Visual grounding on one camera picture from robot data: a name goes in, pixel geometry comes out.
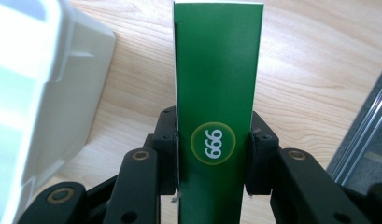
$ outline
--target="translucent plastic container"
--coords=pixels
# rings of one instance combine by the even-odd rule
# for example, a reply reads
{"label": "translucent plastic container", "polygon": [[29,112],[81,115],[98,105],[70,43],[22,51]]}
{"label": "translucent plastic container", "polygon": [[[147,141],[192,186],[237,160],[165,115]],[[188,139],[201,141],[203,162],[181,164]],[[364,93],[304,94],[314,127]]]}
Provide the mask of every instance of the translucent plastic container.
{"label": "translucent plastic container", "polygon": [[0,0],[0,223],[82,150],[114,46],[66,1]]}

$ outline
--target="light wood grain tabletop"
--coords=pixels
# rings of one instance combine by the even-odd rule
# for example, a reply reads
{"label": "light wood grain tabletop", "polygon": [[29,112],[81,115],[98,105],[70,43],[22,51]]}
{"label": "light wood grain tabletop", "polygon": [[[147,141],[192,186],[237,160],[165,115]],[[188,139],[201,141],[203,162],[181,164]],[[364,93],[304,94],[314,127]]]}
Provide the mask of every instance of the light wood grain tabletop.
{"label": "light wood grain tabletop", "polygon": [[[87,189],[116,175],[160,112],[176,104],[172,0],[71,0],[117,38],[91,134],[44,187]],[[382,0],[263,1],[254,110],[280,138],[325,168],[382,72]],[[177,223],[163,197],[162,223]],[[275,223],[269,197],[244,196],[241,223]]]}

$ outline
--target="circular emblem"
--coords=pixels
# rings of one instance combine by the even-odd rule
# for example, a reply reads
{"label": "circular emblem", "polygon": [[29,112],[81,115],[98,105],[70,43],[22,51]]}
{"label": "circular emblem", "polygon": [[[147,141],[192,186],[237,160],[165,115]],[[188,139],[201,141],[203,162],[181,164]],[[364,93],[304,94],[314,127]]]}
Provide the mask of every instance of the circular emblem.
{"label": "circular emblem", "polygon": [[235,146],[234,132],[224,123],[202,124],[191,135],[191,150],[194,156],[208,165],[218,165],[228,160]]}

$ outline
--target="white printed number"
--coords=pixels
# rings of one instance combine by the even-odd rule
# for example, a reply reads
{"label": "white printed number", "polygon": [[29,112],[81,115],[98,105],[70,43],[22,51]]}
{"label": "white printed number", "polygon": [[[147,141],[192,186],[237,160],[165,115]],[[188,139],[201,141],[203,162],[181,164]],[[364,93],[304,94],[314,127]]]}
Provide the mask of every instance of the white printed number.
{"label": "white printed number", "polygon": [[208,130],[205,130],[205,136],[208,138],[205,140],[205,146],[207,147],[205,149],[205,154],[211,159],[219,158],[222,153],[220,151],[220,147],[222,146],[222,142],[220,141],[222,138],[222,131],[214,130],[211,134],[209,134]]}

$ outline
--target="green rectangular package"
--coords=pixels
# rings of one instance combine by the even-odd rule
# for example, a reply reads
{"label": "green rectangular package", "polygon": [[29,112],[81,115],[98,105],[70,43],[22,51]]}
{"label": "green rectangular package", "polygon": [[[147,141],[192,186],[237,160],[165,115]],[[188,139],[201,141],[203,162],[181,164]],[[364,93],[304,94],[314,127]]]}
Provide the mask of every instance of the green rectangular package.
{"label": "green rectangular package", "polygon": [[174,4],[179,223],[240,220],[262,12]]}

